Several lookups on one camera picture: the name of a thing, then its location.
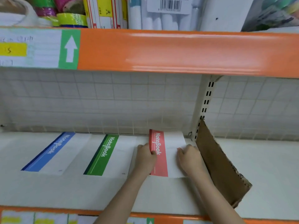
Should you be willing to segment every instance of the brown cardboard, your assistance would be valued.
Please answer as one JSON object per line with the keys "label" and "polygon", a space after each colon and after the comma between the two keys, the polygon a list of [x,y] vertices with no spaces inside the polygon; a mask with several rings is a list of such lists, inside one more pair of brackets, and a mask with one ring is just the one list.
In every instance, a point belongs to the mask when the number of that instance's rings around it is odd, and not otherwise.
{"label": "brown cardboard", "polygon": [[226,157],[204,120],[200,121],[196,144],[214,185],[231,206],[236,208],[252,184]]}

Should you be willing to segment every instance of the person's right arm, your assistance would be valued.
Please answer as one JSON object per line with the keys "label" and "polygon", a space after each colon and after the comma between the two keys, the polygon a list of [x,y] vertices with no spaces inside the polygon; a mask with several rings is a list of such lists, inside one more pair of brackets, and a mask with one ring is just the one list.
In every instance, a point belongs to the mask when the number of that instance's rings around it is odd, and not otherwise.
{"label": "person's right arm", "polygon": [[187,145],[185,150],[178,148],[178,159],[182,169],[194,182],[213,224],[245,224],[209,179],[197,148],[191,145]]}

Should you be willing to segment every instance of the red and white packaging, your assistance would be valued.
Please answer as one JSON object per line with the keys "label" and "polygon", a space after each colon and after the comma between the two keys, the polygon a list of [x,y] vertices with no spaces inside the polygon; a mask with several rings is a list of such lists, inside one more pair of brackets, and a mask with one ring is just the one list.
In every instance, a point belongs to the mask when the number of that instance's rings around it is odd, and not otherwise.
{"label": "red and white packaging", "polygon": [[185,177],[177,160],[177,148],[186,147],[182,132],[163,132],[150,130],[149,145],[151,151],[156,151],[157,162],[151,175],[181,178]]}

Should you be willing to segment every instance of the purple tape roll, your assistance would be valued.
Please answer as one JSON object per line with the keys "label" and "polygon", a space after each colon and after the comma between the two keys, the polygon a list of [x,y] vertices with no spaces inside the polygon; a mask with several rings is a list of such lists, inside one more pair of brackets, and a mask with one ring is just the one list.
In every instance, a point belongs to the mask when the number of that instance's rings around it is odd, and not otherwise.
{"label": "purple tape roll", "polygon": [[54,1],[56,3],[56,7],[59,12],[84,14],[83,0],[54,0]]}
{"label": "purple tape roll", "polygon": [[56,16],[57,10],[50,7],[35,7],[35,12],[38,16]]}

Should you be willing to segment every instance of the packaging with yellow label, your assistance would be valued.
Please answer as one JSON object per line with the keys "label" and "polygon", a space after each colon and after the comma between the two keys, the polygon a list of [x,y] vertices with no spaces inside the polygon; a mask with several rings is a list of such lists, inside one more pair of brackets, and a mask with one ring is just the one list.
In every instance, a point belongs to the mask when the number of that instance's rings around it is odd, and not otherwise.
{"label": "packaging with yellow label", "polygon": [[127,29],[127,0],[83,0],[89,28]]}

